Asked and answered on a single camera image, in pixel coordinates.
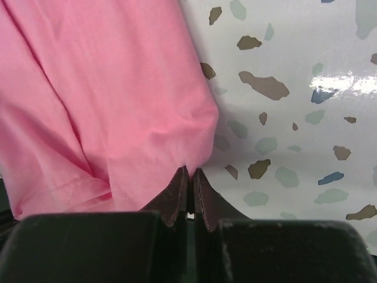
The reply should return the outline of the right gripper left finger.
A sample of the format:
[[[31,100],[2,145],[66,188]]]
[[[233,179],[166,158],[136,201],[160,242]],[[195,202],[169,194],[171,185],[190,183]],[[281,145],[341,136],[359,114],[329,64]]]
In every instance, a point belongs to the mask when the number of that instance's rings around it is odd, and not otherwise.
[[[2,282],[180,282],[188,173],[137,212],[30,216],[1,250]]]

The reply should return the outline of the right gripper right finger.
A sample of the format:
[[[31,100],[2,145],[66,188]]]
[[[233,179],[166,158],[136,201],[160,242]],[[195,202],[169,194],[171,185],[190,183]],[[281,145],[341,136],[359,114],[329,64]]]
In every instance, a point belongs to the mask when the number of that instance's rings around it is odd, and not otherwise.
[[[347,223],[250,219],[201,169],[193,202],[198,282],[376,281],[376,263]]]

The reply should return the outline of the pink t-shirt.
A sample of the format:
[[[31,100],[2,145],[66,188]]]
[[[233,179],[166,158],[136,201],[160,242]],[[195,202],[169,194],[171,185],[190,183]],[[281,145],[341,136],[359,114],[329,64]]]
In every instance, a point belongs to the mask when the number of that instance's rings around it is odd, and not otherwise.
[[[1,175],[18,220],[139,210],[213,150],[178,1],[2,1]]]

